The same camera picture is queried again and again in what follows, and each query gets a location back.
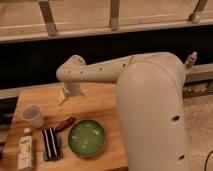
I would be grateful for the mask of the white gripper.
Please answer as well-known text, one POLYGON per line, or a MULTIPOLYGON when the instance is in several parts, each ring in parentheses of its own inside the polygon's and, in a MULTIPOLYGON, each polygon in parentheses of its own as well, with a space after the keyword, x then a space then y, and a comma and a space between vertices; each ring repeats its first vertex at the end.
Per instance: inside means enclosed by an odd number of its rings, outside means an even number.
POLYGON ((60 89, 58 94, 59 105, 62 105, 66 101, 67 97, 74 97, 83 94, 79 83, 65 82, 62 86, 63 89, 60 89))

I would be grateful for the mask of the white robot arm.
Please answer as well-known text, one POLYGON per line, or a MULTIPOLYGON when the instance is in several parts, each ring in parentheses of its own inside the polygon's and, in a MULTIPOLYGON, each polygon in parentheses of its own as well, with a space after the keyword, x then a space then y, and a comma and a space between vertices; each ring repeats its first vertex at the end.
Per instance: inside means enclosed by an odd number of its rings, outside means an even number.
POLYGON ((78 55, 56 71, 65 99, 82 82, 114 83, 129 171, 190 171, 182 89, 187 69, 169 52, 86 64, 78 55))

